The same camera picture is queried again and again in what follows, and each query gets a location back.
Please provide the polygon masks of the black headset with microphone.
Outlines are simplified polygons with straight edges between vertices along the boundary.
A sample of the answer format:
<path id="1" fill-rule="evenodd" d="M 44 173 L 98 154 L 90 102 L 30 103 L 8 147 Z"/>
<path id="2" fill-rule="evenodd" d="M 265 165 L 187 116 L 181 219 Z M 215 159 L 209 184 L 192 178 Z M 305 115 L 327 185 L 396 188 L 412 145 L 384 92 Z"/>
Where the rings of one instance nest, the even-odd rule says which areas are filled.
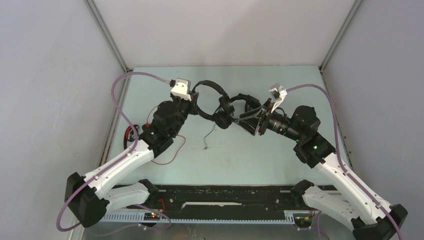
<path id="1" fill-rule="evenodd" d="M 248 94 L 239 93 L 238 95 L 230 98 L 231 102 L 235 101 L 244 101 L 244 112 L 247 113 L 249 111 L 252 111 L 254 109 L 257 109 L 261 107 L 260 101 Z"/>

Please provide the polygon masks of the small black foam headphones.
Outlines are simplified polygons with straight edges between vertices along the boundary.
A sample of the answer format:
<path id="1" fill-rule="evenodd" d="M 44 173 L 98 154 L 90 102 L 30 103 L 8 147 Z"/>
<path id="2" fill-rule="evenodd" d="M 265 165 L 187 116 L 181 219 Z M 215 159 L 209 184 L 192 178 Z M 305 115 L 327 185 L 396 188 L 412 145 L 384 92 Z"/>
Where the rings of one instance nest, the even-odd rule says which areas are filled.
<path id="1" fill-rule="evenodd" d="M 199 100 L 200 94 L 198 91 L 196 91 L 196 88 L 198 86 L 210 87 L 220 94 L 220 97 L 218 98 L 219 105 L 212 114 L 206 113 L 199 107 L 198 100 Z M 214 81 L 211 81 L 211 80 L 199 81 L 192 88 L 191 93 L 194 100 L 194 109 L 196 114 L 202 117 L 203 119 L 206 119 L 214 123 L 211 131 L 203 137 L 204 150 L 207 150 L 209 146 L 207 144 L 206 138 L 215 130 L 216 126 L 225 130 L 232 124 L 233 122 L 232 116 L 234 115 L 235 108 L 227 92 L 219 84 L 217 84 Z"/>

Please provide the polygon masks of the red headphones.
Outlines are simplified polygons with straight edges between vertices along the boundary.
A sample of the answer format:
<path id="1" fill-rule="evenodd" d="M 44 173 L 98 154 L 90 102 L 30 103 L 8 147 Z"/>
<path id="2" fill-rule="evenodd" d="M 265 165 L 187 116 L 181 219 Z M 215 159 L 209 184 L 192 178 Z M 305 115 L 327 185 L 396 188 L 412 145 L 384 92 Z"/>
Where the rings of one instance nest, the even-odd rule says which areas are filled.
<path id="1" fill-rule="evenodd" d="M 147 116 L 147 118 L 146 118 L 146 126 L 148 127 L 149 125 L 150 125 L 150 122 L 149 122 L 149 118 L 150 118 L 150 115 L 153 113 L 153 111 L 155 110 L 155 109 L 157 109 L 159 106 L 158 105 L 156 105 L 156 106 L 154 106 L 151 110 L 150 110 L 150 112 L 149 112 L 149 114 L 148 114 L 148 116 Z M 132 142 L 134 142 L 135 141 L 135 137 L 136 137 L 136 134 L 135 133 L 139 133 L 139 131 L 140 131 L 140 126 L 139 125 L 135 125 L 134 126 L 135 127 L 135 129 L 136 129 L 136 131 L 133 131 L 132 130 L 132 128 L 130 127 L 130 126 L 128 126 L 127 128 L 126 128 L 126 130 L 125 130 L 125 133 L 124 133 L 124 136 L 123 136 L 123 148 L 124 149 L 126 149 L 127 147 L 128 147 L 128 143 L 132 143 Z M 180 137 L 180 138 L 182 138 L 183 139 L 183 142 L 182 142 L 182 144 L 180 145 L 180 147 L 177 149 L 177 151 L 175 152 L 175 154 L 174 154 L 174 156 L 173 156 L 173 158 L 170 160 L 170 161 L 168 161 L 168 162 L 165 162 L 165 163 L 160 163 L 160 162 L 157 162 L 157 161 L 154 161 L 154 160 L 152 160 L 151 162 L 152 163 L 154 163 L 155 165 L 159 165 L 159 166 L 166 166 L 166 165 L 169 165 L 169 164 L 171 164 L 172 162 L 174 162 L 175 161 L 175 159 L 177 158 L 177 156 L 178 156 L 178 154 L 179 154 L 179 152 L 180 152 L 180 150 L 184 147 L 184 145 L 186 144 L 186 142 L 187 142 L 187 139 L 184 137 L 184 136 L 182 136 L 182 135 L 177 135 L 178 137 Z"/>

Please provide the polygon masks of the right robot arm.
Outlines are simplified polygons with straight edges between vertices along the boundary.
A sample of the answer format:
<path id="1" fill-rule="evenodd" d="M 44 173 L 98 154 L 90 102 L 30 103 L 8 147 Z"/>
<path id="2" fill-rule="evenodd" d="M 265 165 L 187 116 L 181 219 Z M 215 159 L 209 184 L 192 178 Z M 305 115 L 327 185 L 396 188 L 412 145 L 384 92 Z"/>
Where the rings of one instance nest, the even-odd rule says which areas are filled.
<path id="1" fill-rule="evenodd" d="M 357 240 L 389 240 L 400 230 L 408 211 L 380 197 L 338 156 L 338 150 L 318 132 L 321 121 L 313 107 L 301 105 L 292 117 L 286 117 L 264 104 L 234 122 L 252 135 L 271 130 L 294 140 L 298 159 L 326 177 L 345 198 L 304 179 L 291 189 L 295 208 L 308 206 L 323 212 L 351 230 Z"/>

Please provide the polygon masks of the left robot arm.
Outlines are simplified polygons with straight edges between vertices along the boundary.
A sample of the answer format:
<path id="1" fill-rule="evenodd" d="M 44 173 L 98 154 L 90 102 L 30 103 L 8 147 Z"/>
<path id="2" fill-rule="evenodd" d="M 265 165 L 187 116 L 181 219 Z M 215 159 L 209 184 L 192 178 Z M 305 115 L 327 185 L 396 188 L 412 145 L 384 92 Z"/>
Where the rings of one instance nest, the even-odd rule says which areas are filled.
<path id="1" fill-rule="evenodd" d="M 104 165 L 80 175 L 72 173 L 66 181 L 65 207 L 73 213 L 78 225 L 89 228 L 112 209 L 111 191 L 133 170 L 152 161 L 174 142 L 189 115 L 196 114 L 197 98 L 172 96 L 161 102 L 150 125 L 142 126 L 136 140 Z"/>

